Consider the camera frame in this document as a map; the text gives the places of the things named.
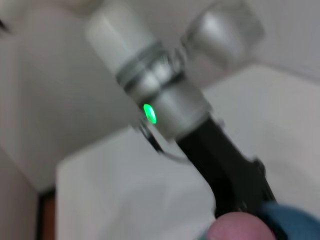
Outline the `pink peach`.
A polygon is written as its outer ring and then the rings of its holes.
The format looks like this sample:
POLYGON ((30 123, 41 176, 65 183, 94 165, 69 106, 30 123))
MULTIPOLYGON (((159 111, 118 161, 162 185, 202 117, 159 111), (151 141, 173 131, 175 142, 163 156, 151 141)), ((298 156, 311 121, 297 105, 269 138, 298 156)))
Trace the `pink peach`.
POLYGON ((262 220, 244 212, 231 212, 217 218, 206 237, 208 240, 276 240, 262 220))

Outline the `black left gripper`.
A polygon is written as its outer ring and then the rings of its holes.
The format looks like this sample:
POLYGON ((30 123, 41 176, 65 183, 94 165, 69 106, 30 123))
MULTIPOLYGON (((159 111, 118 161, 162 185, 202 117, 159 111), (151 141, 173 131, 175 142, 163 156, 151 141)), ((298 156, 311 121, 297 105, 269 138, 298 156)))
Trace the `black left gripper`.
POLYGON ((211 118, 177 145, 211 188, 216 217, 239 211, 256 215, 264 203, 276 202, 263 162, 248 161, 211 118))

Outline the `blue bowl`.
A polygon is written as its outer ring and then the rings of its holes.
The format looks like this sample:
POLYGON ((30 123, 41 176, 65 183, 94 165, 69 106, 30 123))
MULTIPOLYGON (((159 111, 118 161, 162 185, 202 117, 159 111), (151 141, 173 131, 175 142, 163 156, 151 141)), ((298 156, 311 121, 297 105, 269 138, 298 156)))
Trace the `blue bowl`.
POLYGON ((320 219, 298 208, 268 202, 260 207, 257 216, 276 240, 320 240, 320 219))

